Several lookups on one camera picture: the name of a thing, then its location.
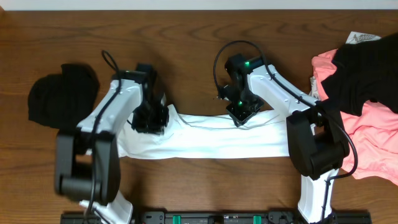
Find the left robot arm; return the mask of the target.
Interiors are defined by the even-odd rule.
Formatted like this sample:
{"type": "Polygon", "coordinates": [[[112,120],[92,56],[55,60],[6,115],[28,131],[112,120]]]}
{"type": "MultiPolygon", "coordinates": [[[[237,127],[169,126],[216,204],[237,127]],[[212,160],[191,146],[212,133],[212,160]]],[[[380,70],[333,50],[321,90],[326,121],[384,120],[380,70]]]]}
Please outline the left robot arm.
{"type": "Polygon", "coordinates": [[[169,111],[154,92],[156,71],[116,72],[111,87],[73,131],[57,134],[55,190],[79,202],[81,213],[63,213],[61,223],[130,223],[133,206],[119,191],[117,136],[125,124],[138,133],[162,134],[169,111]]]}

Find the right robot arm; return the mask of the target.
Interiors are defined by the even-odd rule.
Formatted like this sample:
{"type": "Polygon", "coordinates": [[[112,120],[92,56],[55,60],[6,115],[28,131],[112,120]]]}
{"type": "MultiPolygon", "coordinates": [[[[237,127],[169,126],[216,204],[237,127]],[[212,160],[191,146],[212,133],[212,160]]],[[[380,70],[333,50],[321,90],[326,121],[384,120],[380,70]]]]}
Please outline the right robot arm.
{"type": "Polygon", "coordinates": [[[314,97],[300,91],[261,58],[230,57],[224,69],[232,84],[220,88],[230,101],[227,112],[240,127],[267,103],[286,123],[290,160],[301,175],[298,211],[305,223],[331,221],[331,177],[338,174],[349,154],[348,141],[340,131],[340,114],[322,108],[314,97]]]}

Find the white t-shirt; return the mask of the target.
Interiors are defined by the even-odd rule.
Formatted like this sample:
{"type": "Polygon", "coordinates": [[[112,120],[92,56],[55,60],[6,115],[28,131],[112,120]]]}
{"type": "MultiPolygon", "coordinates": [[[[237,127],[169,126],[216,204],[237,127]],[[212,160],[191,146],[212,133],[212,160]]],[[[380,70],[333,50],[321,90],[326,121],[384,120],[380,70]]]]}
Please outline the white t-shirt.
{"type": "Polygon", "coordinates": [[[129,124],[117,135],[120,157],[135,159],[242,159],[289,156],[285,118],[276,110],[261,111],[236,127],[227,114],[180,114],[168,105],[169,122],[160,134],[139,133],[129,124]]]}

